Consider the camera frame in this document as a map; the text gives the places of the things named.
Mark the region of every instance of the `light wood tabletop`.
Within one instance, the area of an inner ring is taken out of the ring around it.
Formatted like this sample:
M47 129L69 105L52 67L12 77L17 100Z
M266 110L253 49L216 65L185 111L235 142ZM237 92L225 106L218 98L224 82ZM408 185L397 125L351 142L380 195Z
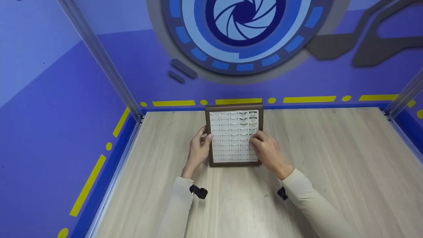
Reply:
M204 111L149 112L110 202L98 238L153 238ZM423 169L377 108L265 110L264 132L364 238L423 234ZM264 167L209 168L193 180L186 238L317 237L276 192Z

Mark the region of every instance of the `beige sleeve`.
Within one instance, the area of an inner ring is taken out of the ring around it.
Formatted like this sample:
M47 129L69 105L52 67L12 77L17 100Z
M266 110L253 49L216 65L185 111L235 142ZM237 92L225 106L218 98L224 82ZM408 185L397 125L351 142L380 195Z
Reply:
M320 238L359 238L356 228L311 185L310 180L295 169L282 180L286 195L302 211Z
M194 181L177 177L173 184L170 201L159 224L157 238L184 238L193 194L190 192Z

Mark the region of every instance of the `blue baseboard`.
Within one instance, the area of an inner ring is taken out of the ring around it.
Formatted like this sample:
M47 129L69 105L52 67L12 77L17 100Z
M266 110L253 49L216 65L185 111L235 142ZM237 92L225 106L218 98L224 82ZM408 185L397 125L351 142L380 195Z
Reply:
M94 187L89 199L85 204L85 208L79 215L78 222L72 232L71 238L85 237L88 230L90 229L91 223L97 213L97 210L103 200L103 197L107 191L110 181L115 173L116 167L122 158L125 147L131 137L131 134L135 128L136 120L133 116L129 116L127 122L122 128L121 135L115 148L112 151L109 159L107 160L103 172L97 180L97 184Z
M389 103L379 102L379 103L356 103L356 104L313 104L313 105L265 105L264 109L300 109L300 108L368 108L368 107L377 107L381 110L384 110ZM149 111L203 111L204 107L168 107L168 108L151 108L151 109L142 109L142 113L146 114Z
M394 120L414 146L423 154L423 128L416 119L408 111L402 110Z

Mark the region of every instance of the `yellow stripe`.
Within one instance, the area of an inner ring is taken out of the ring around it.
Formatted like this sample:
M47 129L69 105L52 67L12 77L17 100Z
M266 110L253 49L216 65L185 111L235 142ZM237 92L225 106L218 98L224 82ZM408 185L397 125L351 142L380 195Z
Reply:
M129 115L129 108L126 108L125 111L124 111L124 113L121 116L121 119L119 120L118 124L116 125L115 130L113 131L113 135L115 137L118 137L119 132L121 131L122 126L124 126L124 123L125 123L126 118L128 117L128 115Z
M216 99L216 105L261 103L261 98Z
M359 101L392 101L398 94L362 95Z
M286 97L283 103L301 103L301 102L333 102L336 96L322 96L322 97Z
M153 102L155 107L171 107L171 106L195 106L194 100L185 101L158 101Z
M416 105L416 101L414 101L414 100L411 100L408 104L407 104L407 106L409 107L409 108L412 108L412 107L414 107L414 105Z
M84 185L84 188L82 189L80 195L78 196L77 201L74 204L74 207L72 208L69 215L71 216L78 216L79 211L82 208L82 205L85 202L85 199L88 196L88 193L91 190L91 187L94 184L94 181L96 181L97 175L99 175L100 170L103 167L104 162L106 161L106 157L104 155L100 155L99 160L97 161L96 165L94 166L94 169L92 170L90 177L88 177L87 182Z

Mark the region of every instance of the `brown wooden frame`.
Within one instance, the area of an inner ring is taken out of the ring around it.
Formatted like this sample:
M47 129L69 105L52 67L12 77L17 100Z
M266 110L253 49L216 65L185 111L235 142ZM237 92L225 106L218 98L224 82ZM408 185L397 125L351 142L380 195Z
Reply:
M258 129L263 130L263 104L261 103L250 103L250 104L236 104L236 105L212 105L206 106L206 127L207 134L211 133L210 125L210 112L213 111L238 111L238 110L258 110ZM257 162L219 162L213 161L213 148L210 143L209 151L209 165L210 167L240 167L240 166L260 166L261 161Z

